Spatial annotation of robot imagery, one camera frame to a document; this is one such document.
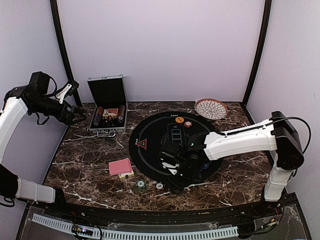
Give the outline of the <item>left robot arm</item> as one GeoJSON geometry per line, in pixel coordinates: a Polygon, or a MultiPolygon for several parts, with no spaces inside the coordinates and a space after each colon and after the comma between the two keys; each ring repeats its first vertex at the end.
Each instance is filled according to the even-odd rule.
{"type": "MultiPolygon", "coordinates": [[[[86,119],[76,106],[65,100],[76,92],[79,84],[71,80],[64,87],[56,87],[52,93],[48,93],[50,81],[50,75],[41,71],[34,72],[27,85],[15,87],[6,93],[0,110],[2,158],[14,131],[25,115],[43,114],[47,118],[55,117],[67,126],[86,119]]],[[[51,204],[51,210],[60,218],[67,218],[71,213],[70,206],[64,202],[61,189],[22,179],[3,165],[0,167],[0,195],[4,198],[1,205],[5,207],[14,207],[14,200],[20,199],[32,203],[51,204]]]]}

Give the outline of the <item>red chips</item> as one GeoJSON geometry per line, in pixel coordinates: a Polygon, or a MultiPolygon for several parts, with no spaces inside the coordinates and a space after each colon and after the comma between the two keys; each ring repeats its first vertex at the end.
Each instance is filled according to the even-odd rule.
{"type": "Polygon", "coordinates": [[[191,121],[185,121],[185,122],[184,122],[184,126],[185,126],[186,128],[190,128],[190,127],[192,126],[192,122],[191,122],[191,121]]]}

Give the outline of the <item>black-red 100 chip stack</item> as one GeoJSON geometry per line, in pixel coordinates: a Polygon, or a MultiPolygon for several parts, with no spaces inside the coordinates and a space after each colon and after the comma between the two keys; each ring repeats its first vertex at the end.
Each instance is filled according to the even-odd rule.
{"type": "Polygon", "coordinates": [[[162,191],[162,190],[164,189],[164,184],[163,184],[162,182],[157,182],[157,183],[155,184],[155,189],[156,189],[157,191],[162,191]]]}

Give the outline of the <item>blue small blind button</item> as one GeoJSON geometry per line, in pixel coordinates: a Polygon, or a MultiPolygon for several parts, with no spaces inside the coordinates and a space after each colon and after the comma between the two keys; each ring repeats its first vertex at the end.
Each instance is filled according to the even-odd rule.
{"type": "Polygon", "coordinates": [[[209,166],[210,166],[210,163],[209,163],[209,162],[205,162],[205,163],[203,163],[203,164],[201,165],[201,169],[202,169],[202,170],[207,170],[207,169],[209,168],[209,166]]]}

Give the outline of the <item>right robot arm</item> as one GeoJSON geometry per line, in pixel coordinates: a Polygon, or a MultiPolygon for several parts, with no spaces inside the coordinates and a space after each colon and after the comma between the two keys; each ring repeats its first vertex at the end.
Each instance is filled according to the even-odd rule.
{"type": "Polygon", "coordinates": [[[294,172],[304,163],[307,148],[301,146],[298,131],[280,111],[271,118],[251,126],[228,131],[194,134],[187,145],[166,141],[159,151],[159,160],[170,170],[169,183],[173,190],[181,190],[192,182],[201,167],[225,157],[257,152],[274,151],[269,179],[264,187],[264,199],[255,205],[255,213],[266,217],[275,208],[294,172]]]}

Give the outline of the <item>orange big blind button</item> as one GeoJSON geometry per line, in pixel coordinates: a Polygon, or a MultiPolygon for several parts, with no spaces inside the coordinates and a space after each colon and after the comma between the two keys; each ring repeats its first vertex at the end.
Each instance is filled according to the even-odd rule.
{"type": "Polygon", "coordinates": [[[175,121],[176,121],[178,124],[181,124],[181,123],[183,123],[185,120],[184,120],[183,117],[178,116],[178,117],[175,118],[175,121]]]}

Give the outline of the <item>red triangular all-in marker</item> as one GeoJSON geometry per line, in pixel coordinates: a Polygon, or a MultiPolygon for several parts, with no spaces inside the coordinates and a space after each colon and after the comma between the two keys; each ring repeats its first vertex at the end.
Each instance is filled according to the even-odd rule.
{"type": "Polygon", "coordinates": [[[148,139],[146,138],[144,140],[136,142],[135,145],[146,150],[147,149],[147,142],[148,142],[148,139]]]}

